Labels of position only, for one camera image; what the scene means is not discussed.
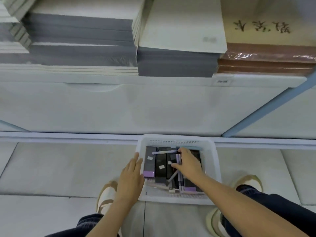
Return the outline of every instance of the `hand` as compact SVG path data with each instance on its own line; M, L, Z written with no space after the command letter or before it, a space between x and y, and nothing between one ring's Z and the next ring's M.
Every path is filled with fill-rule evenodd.
M124 202L130 208L137 202L144 186L144 175L140 174L140 167L143 159L138 159L139 153L136 152L127 166L122 170L118 180L115 202Z
M187 177L192 183L196 184L201 174L203 174L201 163L191 151L186 148L180 148L182 165L171 164L173 168L178 169L185 177Z

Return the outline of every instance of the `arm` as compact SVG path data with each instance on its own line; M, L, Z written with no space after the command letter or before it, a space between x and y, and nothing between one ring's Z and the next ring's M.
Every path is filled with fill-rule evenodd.
M133 159L122 170L118 181L115 200L107 213L89 232L87 237L116 237L125 217L137 202L144 186L144 176L140 174L143 159L135 153Z
M172 167L178 169L192 183L200 187L242 236L308 237L268 208L208 177L203 173L200 162L189 150L181 148L179 151L182 165L172 164Z

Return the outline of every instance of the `purple box end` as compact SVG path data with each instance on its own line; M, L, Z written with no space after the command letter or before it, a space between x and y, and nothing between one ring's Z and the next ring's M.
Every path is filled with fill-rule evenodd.
M153 172L153 171L144 171L143 175L144 175L144 177L154 178L155 177L155 172Z
M192 191L192 192L196 192L196 187L184 187L184 191Z

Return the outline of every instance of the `foot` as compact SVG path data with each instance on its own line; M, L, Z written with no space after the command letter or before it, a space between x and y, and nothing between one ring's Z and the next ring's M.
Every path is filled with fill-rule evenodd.
M97 213L103 214L103 215L107 213L111 204L114 202L117 188L118 188L118 183L113 180L107 183L102 188L97 200L97 208L96 208ZM118 231L118 235L122 237L121 229Z
M236 189L241 184L250 185L256 188L258 191L263 192L261 180L256 175L243 176L234 181L230 186ZM221 223L221 212L218 208L213 209L207 214L206 227L214 237L229 237L224 226Z

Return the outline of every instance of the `person's left hand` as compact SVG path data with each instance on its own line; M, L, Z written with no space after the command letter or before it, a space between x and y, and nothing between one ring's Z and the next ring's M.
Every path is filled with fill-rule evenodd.
M144 175L140 174L143 159L138 160L138 156L139 153L136 152L134 158L122 170L114 200L127 203L130 207L137 202L145 182Z

